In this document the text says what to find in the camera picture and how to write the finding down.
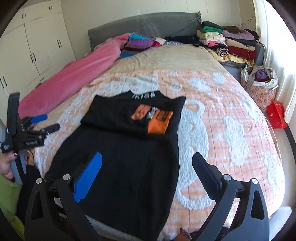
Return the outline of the left hand with red nails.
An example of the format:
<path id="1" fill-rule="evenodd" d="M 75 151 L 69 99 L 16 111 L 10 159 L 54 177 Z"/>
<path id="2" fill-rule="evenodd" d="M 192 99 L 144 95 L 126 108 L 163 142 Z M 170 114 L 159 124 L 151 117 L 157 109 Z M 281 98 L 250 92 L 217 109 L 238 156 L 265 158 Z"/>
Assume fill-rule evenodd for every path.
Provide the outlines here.
<path id="1" fill-rule="evenodd" d="M 14 178 L 10 163 L 15 160 L 18 155 L 18 153 L 13 151 L 0 154 L 0 173 L 8 180 L 12 180 Z"/>

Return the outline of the right hand with red nails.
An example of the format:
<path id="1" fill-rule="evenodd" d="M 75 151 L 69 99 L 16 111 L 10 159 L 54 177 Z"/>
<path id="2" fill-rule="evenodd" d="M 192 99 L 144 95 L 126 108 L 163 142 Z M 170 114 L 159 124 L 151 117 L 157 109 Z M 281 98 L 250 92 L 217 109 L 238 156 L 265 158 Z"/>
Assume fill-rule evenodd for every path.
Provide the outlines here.
<path id="1" fill-rule="evenodd" d="M 173 241 L 191 241 L 191 240 L 192 240 L 191 235 L 182 227 L 180 228 L 179 233 L 173 239 Z"/>

